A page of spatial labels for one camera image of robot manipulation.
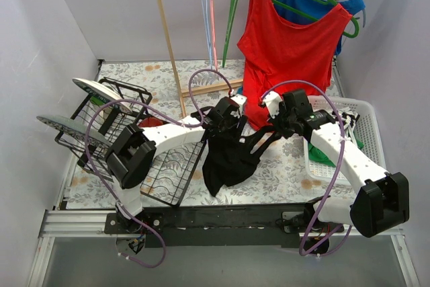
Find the black tank top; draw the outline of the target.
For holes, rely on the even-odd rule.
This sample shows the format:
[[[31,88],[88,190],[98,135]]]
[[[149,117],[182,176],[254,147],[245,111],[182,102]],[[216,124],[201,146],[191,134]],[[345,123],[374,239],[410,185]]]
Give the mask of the black tank top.
[[[251,177],[262,154],[282,136],[273,126],[243,135],[241,124],[208,139],[208,154],[202,167],[204,183],[211,196],[222,186],[235,186]]]

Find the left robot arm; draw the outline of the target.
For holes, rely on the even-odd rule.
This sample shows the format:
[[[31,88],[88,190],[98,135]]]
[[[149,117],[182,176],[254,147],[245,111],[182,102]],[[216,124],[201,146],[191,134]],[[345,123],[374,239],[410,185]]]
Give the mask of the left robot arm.
[[[155,157],[183,145],[206,140],[239,123],[247,98],[236,94],[223,97],[204,117],[186,116],[176,124],[141,128],[130,124],[105,155],[114,185],[116,207],[121,214],[120,225],[128,233],[142,228],[143,211],[140,184],[146,178]]]

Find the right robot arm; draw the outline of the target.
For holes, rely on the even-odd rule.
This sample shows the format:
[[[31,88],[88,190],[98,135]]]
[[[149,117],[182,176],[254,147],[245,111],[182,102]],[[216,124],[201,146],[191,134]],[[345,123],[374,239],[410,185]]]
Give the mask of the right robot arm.
[[[270,91],[263,98],[276,132],[293,134],[322,151],[351,184],[356,197],[348,202],[332,196],[314,202],[304,214],[305,226],[319,231],[328,222],[354,226],[365,237],[407,222],[409,181],[402,173],[389,173],[374,163],[344,134],[333,113],[314,110],[304,90],[279,95]]]

